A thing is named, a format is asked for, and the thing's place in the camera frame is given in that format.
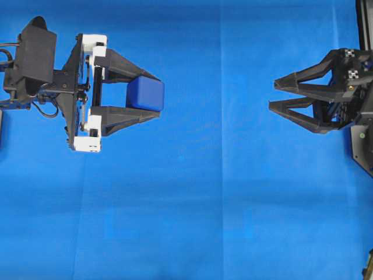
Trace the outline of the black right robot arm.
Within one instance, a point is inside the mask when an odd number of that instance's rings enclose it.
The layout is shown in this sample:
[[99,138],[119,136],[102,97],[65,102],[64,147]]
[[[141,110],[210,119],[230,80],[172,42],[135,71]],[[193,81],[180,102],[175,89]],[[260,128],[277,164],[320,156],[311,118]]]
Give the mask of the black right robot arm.
[[299,97],[272,101],[269,110],[315,134],[349,127],[352,157],[372,174],[372,51],[331,50],[274,87]]

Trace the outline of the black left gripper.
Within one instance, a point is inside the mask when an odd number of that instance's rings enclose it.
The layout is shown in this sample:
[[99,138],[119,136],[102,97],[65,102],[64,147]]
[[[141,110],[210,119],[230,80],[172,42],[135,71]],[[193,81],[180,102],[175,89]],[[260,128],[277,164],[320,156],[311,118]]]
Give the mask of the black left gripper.
[[158,118],[157,111],[136,108],[93,106],[86,109],[89,81],[80,83],[84,67],[104,68],[103,83],[129,83],[140,76],[160,81],[159,78],[130,62],[112,49],[107,49],[107,36],[78,34],[76,44],[62,68],[56,103],[65,119],[69,147],[78,152],[101,151],[101,136],[107,137],[131,125]]

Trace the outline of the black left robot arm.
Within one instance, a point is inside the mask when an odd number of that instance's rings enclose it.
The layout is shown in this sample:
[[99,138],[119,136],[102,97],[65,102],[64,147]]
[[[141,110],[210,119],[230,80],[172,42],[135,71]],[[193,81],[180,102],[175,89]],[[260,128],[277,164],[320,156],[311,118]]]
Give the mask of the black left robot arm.
[[99,34],[79,34],[64,67],[54,68],[54,33],[27,27],[15,55],[1,63],[2,110],[51,103],[66,120],[69,147],[99,152],[101,139],[157,118],[164,107],[164,83],[108,48]]

